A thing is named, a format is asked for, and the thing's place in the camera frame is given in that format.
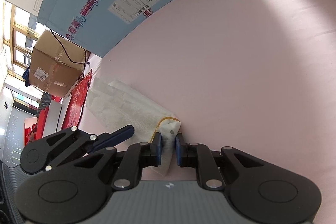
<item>gray ribbed surface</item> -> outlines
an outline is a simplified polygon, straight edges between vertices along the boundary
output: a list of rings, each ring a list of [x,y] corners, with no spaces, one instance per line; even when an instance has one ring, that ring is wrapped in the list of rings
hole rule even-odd
[[[81,224],[112,223],[252,224],[254,222],[236,213],[222,193],[204,190],[196,181],[141,181],[132,190],[114,193],[103,210],[81,222]]]
[[[2,164],[2,172],[5,183],[4,187],[9,200],[9,205],[16,220],[16,224],[23,224],[23,220],[14,203],[14,194],[18,186],[31,175],[23,172],[20,165],[10,168],[6,164]]]

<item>yellow trim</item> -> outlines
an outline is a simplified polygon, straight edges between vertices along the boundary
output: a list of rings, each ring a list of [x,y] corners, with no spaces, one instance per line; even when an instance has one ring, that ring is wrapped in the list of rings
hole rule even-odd
[[[157,129],[159,128],[161,122],[163,122],[164,120],[167,120],[167,119],[174,120],[174,121],[177,121],[177,122],[181,122],[179,119],[174,118],[174,117],[164,117],[164,118],[162,118],[162,119],[158,122],[158,124],[157,124],[157,126],[156,126],[156,128],[155,128],[155,130],[154,130],[154,133],[153,133],[153,135],[152,135],[152,138],[151,138],[151,140],[150,140],[150,143],[153,141],[153,139],[154,139],[154,134],[156,133]]]

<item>folded white fabric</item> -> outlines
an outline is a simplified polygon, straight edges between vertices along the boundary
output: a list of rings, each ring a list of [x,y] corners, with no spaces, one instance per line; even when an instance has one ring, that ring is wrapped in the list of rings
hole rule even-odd
[[[114,132],[128,124],[135,128],[127,145],[150,142],[155,132],[162,135],[162,159],[155,172],[166,175],[174,150],[175,136],[181,122],[176,116],[140,92],[115,80],[109,84],[95,77],[87,93],[86,107],[109,131]]]

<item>pink surface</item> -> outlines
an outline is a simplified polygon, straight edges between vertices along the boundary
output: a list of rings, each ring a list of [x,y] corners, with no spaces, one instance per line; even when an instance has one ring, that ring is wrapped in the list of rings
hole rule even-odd
[[[336,0],[174,0],[90,68],[174,112],[187,142],[310,178],[323,195],[315,223],[336,223],[335,26]],[[105,131],[87,110],[80,128]],[[165,178],[143,178],[195,172],[174,158]]]

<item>silver screw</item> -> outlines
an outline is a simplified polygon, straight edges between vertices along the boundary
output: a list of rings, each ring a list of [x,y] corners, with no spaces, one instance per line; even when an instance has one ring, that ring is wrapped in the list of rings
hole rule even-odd
[[[118,188],[125,188],[125,187],[130,186],[130,185],[131,185],[131,183],[127,179],[118,179],[114,182],[114,186],[116,186]]]
[[[219,188],[223,183],[218,179],[210,179],[205,183],[209,188]]]

